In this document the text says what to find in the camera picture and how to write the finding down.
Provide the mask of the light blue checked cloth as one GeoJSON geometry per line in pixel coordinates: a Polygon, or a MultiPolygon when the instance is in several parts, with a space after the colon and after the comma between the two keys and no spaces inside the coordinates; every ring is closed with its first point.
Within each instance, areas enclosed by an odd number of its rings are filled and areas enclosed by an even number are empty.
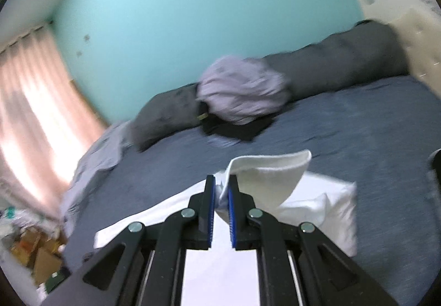
{"type": "Polygon", "coordinates": [[[235,146],[239,144],[241,141],[240,139],[231,138],[231,137],[224,137],[217,134],[208,136],[208,142],[216,146],[217,148],[229,148],[231,146],[235,146]]]}

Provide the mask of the brown cardboard box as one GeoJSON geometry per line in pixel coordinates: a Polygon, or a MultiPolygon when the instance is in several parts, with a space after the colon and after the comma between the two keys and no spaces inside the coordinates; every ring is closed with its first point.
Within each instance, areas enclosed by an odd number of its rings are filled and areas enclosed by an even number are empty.
{"type": "Polygon", "coordinates": [[[63,235],[55,238],[30,227],[14,238],[10,251],[22,266],[31,271],[34,284],[40,286],[61,270],[65,246],[63,235]]]}

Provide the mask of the blue bed sheet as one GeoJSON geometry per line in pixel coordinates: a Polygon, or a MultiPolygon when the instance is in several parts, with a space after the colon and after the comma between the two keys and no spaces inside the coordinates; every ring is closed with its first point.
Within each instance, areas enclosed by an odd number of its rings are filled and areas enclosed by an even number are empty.
{"type": "Polygon", "coordinates": [[[224,169],[240,155],[308,149],[312,172],[357,185],[356,262],[400,304],[417,305],[440,271],[440,100],[411,76],[300,100],[250,143],[222,147],[199,128],[129,148],[83,201],[64,260],[75,271],[97,231],[224,169]]]}

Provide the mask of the light grey pillow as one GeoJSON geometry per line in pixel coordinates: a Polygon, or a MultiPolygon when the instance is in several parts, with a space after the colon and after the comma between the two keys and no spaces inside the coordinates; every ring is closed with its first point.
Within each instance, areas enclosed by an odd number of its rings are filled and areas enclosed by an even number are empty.
{"type": "Polygon", "coordinates": [[[84,205],[132,145],[129,136],[130,125],[129,121],[111,125],[79,160],[60,206],[67,237],[72,235],[84,205]]]}

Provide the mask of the pink curtain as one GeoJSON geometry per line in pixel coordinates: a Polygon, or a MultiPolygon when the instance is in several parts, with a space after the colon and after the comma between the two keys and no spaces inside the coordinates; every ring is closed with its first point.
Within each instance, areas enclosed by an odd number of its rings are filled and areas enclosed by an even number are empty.
{"type": "Polygon", "coordinates": [[[1,50],[1,153],[29,205],[59,218],[79,160],[104,130],[48,25],[1,50]]]}

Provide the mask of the dark grey rolled duvet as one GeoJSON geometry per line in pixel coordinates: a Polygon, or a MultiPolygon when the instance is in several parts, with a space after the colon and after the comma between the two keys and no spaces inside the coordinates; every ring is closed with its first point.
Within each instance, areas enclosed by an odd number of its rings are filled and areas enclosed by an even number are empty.
{"type": "MultiPolygon", "coordinates": [[[[409,72],[398,35],[392,27],[373,20],[296,51],[259,59],[289,80],[292,97],[275,115],[300,99],[409,72]]],[[[160,93],[144,105],[130,128],[131,141],[139,151],[172,134],[201,126],[197,83],[160,93]]]]}

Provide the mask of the grey lilac garment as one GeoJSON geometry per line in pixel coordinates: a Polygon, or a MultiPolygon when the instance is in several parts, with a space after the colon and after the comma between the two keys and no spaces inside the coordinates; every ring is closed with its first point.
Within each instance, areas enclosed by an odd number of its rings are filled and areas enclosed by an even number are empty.
{"type": "Polygon", "coordinates": [[[197,101],[237,126],[276,113],[291,97],[287,77],[258,58],[221,57],[197,83],[197,101]]]}

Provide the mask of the cream tufted headboard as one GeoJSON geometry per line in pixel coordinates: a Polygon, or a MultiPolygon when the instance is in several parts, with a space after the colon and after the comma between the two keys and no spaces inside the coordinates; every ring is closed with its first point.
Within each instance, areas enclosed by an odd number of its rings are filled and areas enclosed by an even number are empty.
{"type": "Polygon", "coordinates": [[[440,95],[440,0],[358,0],[365,18],[390,24],[410,74],[440,95]]]}

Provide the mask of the white long sleeve shirt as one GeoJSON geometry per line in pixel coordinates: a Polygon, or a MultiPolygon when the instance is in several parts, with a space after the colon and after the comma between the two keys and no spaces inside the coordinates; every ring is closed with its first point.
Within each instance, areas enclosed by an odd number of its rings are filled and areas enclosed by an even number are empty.
{"type": "Polygon", "coordinates": [[[311,153],[246,155],[215,173],[214,234],[208,251],[188,251],[183,305],[258,305],[255,251],[234,251],[227,213],[227,182],[236,176],[256,207],[290,225],[310,222],[346,255],[357,253],[354,182],[309,172],[311,153]]]}

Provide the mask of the white plastic bag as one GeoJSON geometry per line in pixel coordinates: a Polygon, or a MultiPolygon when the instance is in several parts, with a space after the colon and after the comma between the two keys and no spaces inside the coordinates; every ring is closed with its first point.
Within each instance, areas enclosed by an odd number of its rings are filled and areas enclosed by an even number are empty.
{"type": "Polygon", "coordinates": [[[1,239],[12,235],[17,230],[38,226],[44,217],[29,209],[10,206],[1,210],[1,239]]]}

